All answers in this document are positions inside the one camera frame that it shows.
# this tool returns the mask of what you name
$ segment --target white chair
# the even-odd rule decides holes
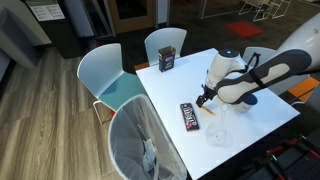
[[[162,28],[151,33],[144,41],[150,66],[159,63],[159,49],[167,46],[176,49],[175,58],[180,57],[180,52],[187,31],[179,28]]]
[[[306,102],[296,101],[291,103],[291,106],[295,106],[297,104],[306,104],[307,106],[310,106],[312,109],[314,109],[320,114],[320,85],[314,88],[313,92],[311,93]]]
[[[275,52],[276,50],[265,47],[247,47],[243,53],[242,59],[246,63],[248,63],[253,53],[258,53],[260,54],[259,65],[261,65],[268,61],[275,54]],[[296,84],[307,79],[309,76],[309,74],[292,76],[281,82],[269,86],[268,89],[270,89],[273,93],[280,95],[288,89],[290,89],[291,87],[295,86]]]
[[[118,43],[103,45],[90,51],[80,62],[77,75],[98,99],[93,107],[100,123],[97,103],[103,103],[117,111],[129,98],[146,94],[139,78],[123,71],[121,45]]]

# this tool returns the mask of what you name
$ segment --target doorway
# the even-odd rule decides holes
[[[109,0],[116,33],[154,26],[154,0]]]

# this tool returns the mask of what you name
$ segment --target wall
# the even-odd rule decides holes
[[[157,0],[157,16],[158,24],[168,22],[170,0]]]
[[[9,9],[16,16],[15,20],[18,26],[25,32],[34,46],[51,43],[23,2],[20,0],[0,0],[0,7]]]

